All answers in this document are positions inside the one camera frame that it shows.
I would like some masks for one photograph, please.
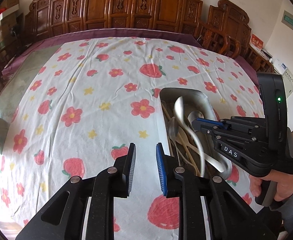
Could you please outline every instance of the red flower print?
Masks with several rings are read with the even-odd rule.
[[[237,98],[235,95],[233,95],[233,94],[231,95],[231,98],[232,98],[232,100],[235,101],[235,102],[237,102],[237,100],[238,100],[238,98]]]
[[[41,67],[41,69],[39,70],[39,73],[38,74],[41,74],[45,71],[46,67]]]
[[[52,87],[52,88],[50,88],[50,89],[48,90],[47,95],[51,96],[51,95],[53,95],[56,91],[57,91],[57,89],[56,89],[55,87]]]
[[[224,83],[224,80],[222,78],[217,78],[217,80],[222,84]]]
[[[116,77],[116,76],[122,76],[123,75],[123,72],[122,72],[122,69],[116,69],[116,68],[113,68],[110,72],[109,72],[109,75],[111,75],[111,77]]]
[[[40,85],[42,85],[42,80],[37,80],[33,83],[33,85],[30,87],[30,90],[35,91]]]
[[[187,85],[187,80],[184,78],[178,78],[177,81],[180,83],[180,85]]]
[[[127,89],[127,92],[136,91],[137,85],[134,85],[133,83],[129,83],[124,86]]]
[[[155,88],[155,89],[152,89],[152,92],[153,92],[152,96],[155,97],[155,98],[158,98],[159,94],[161,92],[161,89]]]
[[[15,118],[16,118],[18,112],[19,112],[19,106],[18,106],[17,109],[15,110],[11,122],[14,122],[14,120],[15,120]]]
[[[13,151],[14,152],[17,151],[18,154],[22,153],[23,148],[27,144],[27,138],[24,135],[25,135],[25,130],[22,129],[19,134],[14,136],[14,139],[13,139],[14,141]]]
[[[243,110],[242,106],[237,106],[236,110],[238,111],[240,116],[246,116],[246,112]]]
[[[135,44],[135,45],[142,46],[142,45],[145,44],[145,42],[143,42],[143,41],[135,41],[134,44]]]
[[[131,107],[133,107],[131,114],[140,114],[142,118],[148,118],[150,114],[155,112],[154,107],[150,106],[149,103],[150,102],[147,99],[142,99],[140,102],[131,103]]]
[[[56,71],[56,72],[54,73],[54,76],[59,76],[62,72],[63,72],[63,70]]]
[[[65,122],[65,126],[69,127],[72,123],[78,123],[81,120],[82,109],[74,109],[73,106],[66,110],[66,113],[62,115],[61,121]]]
[[[166,198],[163,195],[155,198],[147,212],[149,222],[163,229],[179,227],[179,198]]]
[[[96,47],[103,48],[103,47],[106,47],[107,45],[109,45],[109,43],[101,42],[101,43],[97,44]]]
[[[212,91],[213,93],[216,94],[216,90],[217,90],[216,86],[214,86],[211,82],[204,82],[204,84],[205,84],[205,89],[207,91]]]
[[[216,57],[216,60],[221,62],[221,63],[224,63],[224,61],[221,58]]]
[[[200,53],[204,56],[208,56],[208,54],[206,54],[204,51],[200,51]]]
[[[210,63],[206,62],[202,58],[198,58],[196,61],[199,62],[202,66],[208,67],[210,65]]]
[[[235,74],[234,72],[231,72],[232,76],[234,76],[235,78],[239,78],[237,74]]]
[[[59,58],[57,59],[57,61],[61,61],[61,60],[64,61],[64,60],[68,59],[71,56],[72,55],[67,52],[67,53],[63,54],[62,56],[59,56]]]
[[[2,188],[2,196],[1,196],[1,199],[6,204],[7,207],[11,203],[10,198],[8,197],[8,191],[6,189],[3,189]]]
[[[242,198],[243,198],[243,200],[244,200],[248,205],[251,204],[251,202],[252,202],[252,198],[249,196],[248,193],[246,193]]]
[[[24,187],[22,186],[22,183],[16,184],[17,187],[17,194],[21,195],[22,197],[24,196]]]
[[[62,48],[59,47],[59,48],[56,50],[56,52],[54,52],[54,54],[59,53],[59,51],[60,51],[61,49],[62,49]]]

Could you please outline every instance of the utensil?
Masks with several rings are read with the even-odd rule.
[[[186,144],[187,147],[191,148],[192,150],[194,150],[197,154],[199,154],[199,149],[197,147],[194,147],[188,140],[186,133],[184,132],[184,130],[179,127],[179,134],[181,135],[184,143]],[[179,144],[182,144],[179,138],[176,138],[176,142]],[[212,158],[210,155],[207,155],[206,153],[204,153],[204,158],[205,160],[210,163],[214,168],[216,168],[219,172],[224,172],[224,166],[217,161],[216,159]]]
[[[181,126],[191,135],[191,137],[193,138],[197,148],[199,149],[200,163],[201,163],[201,167],[200,167],[200,173],[201,174],[200,174],[200,176],[204,177],[204,173],[205,173],[205,157],[204,157],[203,147],[202,147],[202,144],[201,144],[199,138],[195,134],[195,132],[192,131],[192,129],[189,128],[184,122],[183,97],[179,97],[175,101],[175,103],[174,103],[174,112],[175,112],[176,118],[180,122]]]
[[[180,157],[179,157],[179,153],[177,152],[177,146],[176,146],[176,135],[178,132],[179,132],[179,126],[176,121],[176,118],[173,116],[171,120],[168,122],[168,136],[173,141],[177,160],[179,162],[179,165],[181,166]]]

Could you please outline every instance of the yellow star print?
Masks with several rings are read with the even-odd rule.
[[[36,134],[36,135],[40,135],[43,131],[44,131],[44,129],[43,129],[43,125],[41,124],[41,125],[39,125],[39,126],[36,128],[36,130],[35,130],[35,134]]]
[[[93,139],[95,136],[97,136],[95,130],[91,130],[90,132],[88,132],[88,137],[90,139]]]
[[[93,92],[93,91],[94,91],[94,89],[93,89],[92,87],[85,88],[85,89],[84,89],[84,95],[85,95],[85,96],[88,95],[88,94],[92,95],[92,92]]]
[[[28,114],[23,115],[23,117],[22,117],[23,121],[26,121],[26,119],[28,119],[28,117],[29,117]]]
[[[104,111],[104,110],[109,110],[110,109],[110,103],[102,103],[100,104],[99,108]]]
[[[146,137],[149,136],[149,135],[146,133],[146,130],[144,130],[144,131],[139,131],[139,134],[140,134],[140,138],[143,138],[143,139],[145,139]]]

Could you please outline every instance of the strawberry print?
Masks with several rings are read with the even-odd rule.
[[[42,80],[37,80],[33,83],[33,85],[30,87],[30,90],[37,90],[37,88],[42,85]]]
[[[179,82],[180,85],[187,85],[187,80],[184,78],[178,78],[177,81]]]
[[[153,106],[149,105],[149,100],[142,99],[140,102],[131,103],[131,107],[133,110],[131,112],[132,115],[141,115],[142,118],[148,118],[150,114],[155,112]]]
[[[239,78],[237,74],[235,74],[234,72],[231,72],[232,76],[234,76],[235,78]]]
[[[233,186],[236,186],[236,184],[239,182],[239,171],[238,169],[232,165],[232,172],[231,175],[227,178],[226,182],[227,183],[232,183]]]
[[[14,139],[13,139],[14,141],[13,151],[14,152],[17,151],[18,154],[22,153],[23,148],[27,144],[27,138],[24,135],[25,135],[25,130],[22,129],[19,134],[14,136]]]
[[[44,163],[44,152],[42,150],[34,154],[34,161],[37,165],[42,165]]]
[[[200,53],[204,56],[208,56],[208,54],[206,54],[204,51],[200,51]]]
[[[235,102],[237,102],[237,100],[238,100],[238,98],[237,98],[235,95],[233,95],[233,94],[231,95],[231,98],[232,98],[232,100],[235,101]]]
[[[152,89],[152,92],[153,92],[152,96],[155,97],[155,98],[158,98],[159,94],[161,92],[161,89],[155,88],[155,89]]]
[[[103,48],[103,47],[107,47],[107,45],[109,45],[109,43],[101,42],[101,43],[97,44],[96,47]]]
[[[45,71],[45,69],[46,69],[46,67],[41,67],[40,70],[39,70],[38,75],[39,75],[39,74],[42,74],[42,73]]]
[[[177,47],[177,46],[168,46],[168,48],[173,51],[173,52],[176,52],[176,53],[185,53],[185,51],[183,49],[181,49],[180,47]]]
[[[70,179],[73,176],[84,176],[84,164],[80,158],[70,158],[64,161],[62,173]]]
[[[147,219],[158,228],[175,229],[179,227],[179,198],[156,197],[147,213]]]
[[[242,106],[237,106],[236,110],[238,111],[240,116],[246,116],[246,112],[243,110]]]
[[[135,44],[135,45],[142,46],[142,45],[145,44],[145,42],[143,42],[143,41],[135,41],[134,44]]]
[[[51,96],[53,95],[55,92],[57,91],[57,89],[55,87],[52,87],[48,90],[47,95]]]
[[[111,77],[117,77],[117,76],[122,76],[123,75],[123,72],[122,72],[122,69],[116,69],[116,68],[113,68],[110,72],[109,72],[109,75],[111,75]]]
[[[214,86],[211,82],[204,82],[204,84],[205,84],[205,89],[207,91],[212,91],[213,93],[216,94],[216,91],[217,91],[217,87],[216,86]]]
[[[70,53],[65,53],[63,54],[62,56],[59,56],[59,58],[57,59],[57,61],[64,61],[64,60],[67,60],[69,57],[71,57],[72,55]]]
[[[155,64],[145,64],[140,68],[140,72],[148,77],[160,78],[165,73],[161,70],[162,66],[157,66]]]
[[[200,73],[200,70],[197,67],[195,67],[195,66],[188,66],[187,69],[189,71],[194,72],[195,74],[199,74]]]
[[[72,123],[78,123],[81,120],[82,109],[74,109],[73,106],[66,110],[66,113],[62,115],[61,121],[65,122],[65,126],[69,127]]]
[[[88,46],[88,44],[89,44],[88,42],[83,42],[79,45],[79,47],[85,47],[85,46]]]
[[[54,73],[54,76],[55,76],[55,77],[56,77],[56,76],[59,76],[59,75],[61,75],[62,72],[63,72],[63,70],[56,71],[56,72]]]
[[[24,196],[24,187],[22,186],[22,183],[16,184],[17,187],[17,194],[21,195],[22,197]]]
[[[98,59],[99,62],[107,60],[108,58],[109,58],[109,55],[107,55],[107,54],[100,54],[100,55],[96,56],[96,59]]]
[[[243,199],[248,205],[250,205],[251,202],[252,202],[252,198],[249,196],[248,193],[246,193],[246,194],[242,197],[242,199]]]
[[[87,72],[87,76],[88,76],[88,77],[92,77],[92,76],[94,76],[96,73],[97,73],[97,70],[95,70],[95,69],[91,69],[91,70],[89,70],[89,71]]]
[[[126,88],[127,92],[131,92],[131,91],[136,91],[137,90],[137,85],[133,84],[133,83],[129,83],[127,85],[124,86]]]
[[[10,198],[8,197],[8,191],[3,188],[1,191],[2,191],[1,199],[5,203],[5,205],[8,207],[8,205],[11,203]]]
[[[114,160],[128,154],[128,147],[126,147],[125,144],[122,144],[120,147],[113,146],[112,149],[111,156]]]
[[[206,66],[206,67],[210,66],[210,63],[206,62],[202,58],[198,58],[196,61],[199,62],[202,66]]]
[[[38,108],[38,112],[40,114],[46,114],[49,110],[52,109],[51,103],[52,100],[45,100],[44,102],[42,102]]]
[[[224,83],[224,80],[222,78],[217,78],[216,80],[218,80],[221,84]]]

